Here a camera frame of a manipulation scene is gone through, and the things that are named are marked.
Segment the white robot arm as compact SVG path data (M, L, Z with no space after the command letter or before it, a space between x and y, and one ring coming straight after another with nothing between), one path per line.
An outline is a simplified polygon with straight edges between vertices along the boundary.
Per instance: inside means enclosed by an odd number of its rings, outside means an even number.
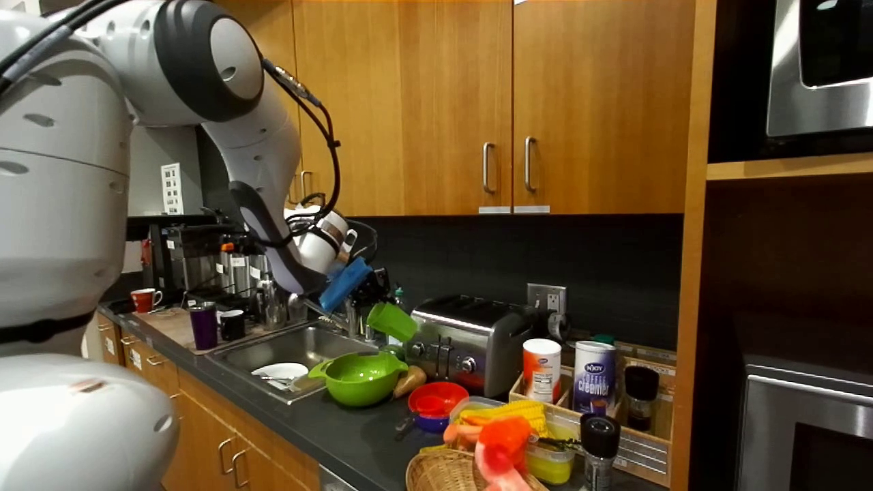
M330 312L364 282L337 200L286 204L301 158L285 112L325 140L327 107L214 0L79 0L0 13L0 339L42 346L91 322L123 275L146 148L209 137L278 293Z

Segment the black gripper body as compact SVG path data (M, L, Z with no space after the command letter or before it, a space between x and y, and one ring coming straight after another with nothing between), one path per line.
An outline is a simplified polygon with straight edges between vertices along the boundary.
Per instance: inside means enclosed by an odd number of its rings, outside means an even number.
M375 304L390 298L390 273L386 264L379 264L379 233L367 221L356 221L353 230L357 233L353 260L367 264L367 275L356 288L353 304L361 315L367 315Z

